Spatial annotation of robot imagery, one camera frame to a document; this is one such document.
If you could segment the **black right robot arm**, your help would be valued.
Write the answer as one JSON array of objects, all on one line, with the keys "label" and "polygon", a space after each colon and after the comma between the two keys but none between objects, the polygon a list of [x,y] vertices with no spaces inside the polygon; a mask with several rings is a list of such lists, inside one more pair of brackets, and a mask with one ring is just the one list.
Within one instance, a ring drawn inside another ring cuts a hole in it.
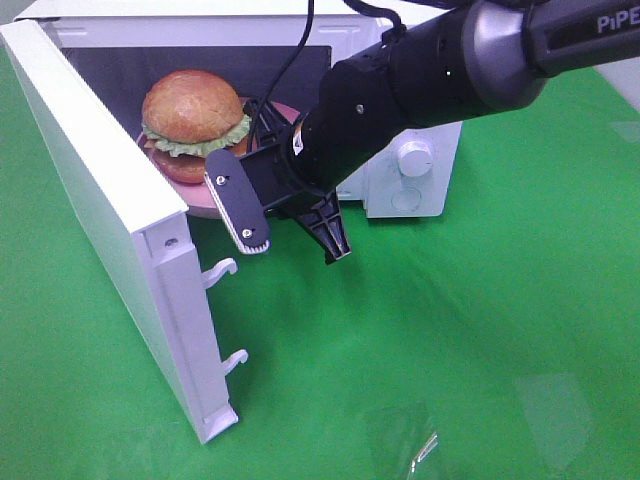
[{"label": "black right robot arm", "polygon": [[298,222],[328,262],[350,251],[337,185],[409,128],[517,110],[562,72],[636,57],[635,1],[445,1],[413,28],[337,62],[315,107],[241,160],[226,224],[239,250],[267,249],[265,218]]}]

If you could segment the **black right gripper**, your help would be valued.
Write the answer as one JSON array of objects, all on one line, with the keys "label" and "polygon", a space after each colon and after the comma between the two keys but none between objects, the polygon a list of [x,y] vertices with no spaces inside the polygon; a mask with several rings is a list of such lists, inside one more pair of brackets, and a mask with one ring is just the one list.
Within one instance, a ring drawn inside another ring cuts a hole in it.
[{"label": "black right gripper", "polygon": [[345,178],[345,122],[330,112],[294,121],[293,107],[268,100],[251,120],[252,151],[240,162],[264,213],[278,209],[292,217],[331,265],[351,253],[336,192]]}]

